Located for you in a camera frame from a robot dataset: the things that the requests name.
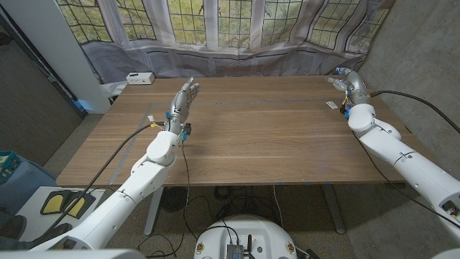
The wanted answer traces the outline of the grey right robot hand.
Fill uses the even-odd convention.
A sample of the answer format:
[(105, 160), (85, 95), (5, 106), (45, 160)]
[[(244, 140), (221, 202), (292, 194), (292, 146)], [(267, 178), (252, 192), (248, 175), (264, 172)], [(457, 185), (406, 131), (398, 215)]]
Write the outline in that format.
[(339, 75), (345, 76), (345, 79), (327, 78), (326, 80), (339, 91), (346, 93), (346, 97), (354, 105), (369, 104), (367, 87), (359, 74), (345, 67), (336, 68)]

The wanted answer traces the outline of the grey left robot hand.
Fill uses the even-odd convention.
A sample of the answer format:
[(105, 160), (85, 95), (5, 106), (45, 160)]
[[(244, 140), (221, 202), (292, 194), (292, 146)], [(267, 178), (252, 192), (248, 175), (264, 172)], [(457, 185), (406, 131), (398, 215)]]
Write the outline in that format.
[(190, 77), (176, 94), (170, 105), (170, 116), (166, 121), (165, 130), (177, 135), (182, 131), (189, 109), (200, 90), (198, 83), (194, 82), (194, 77)]

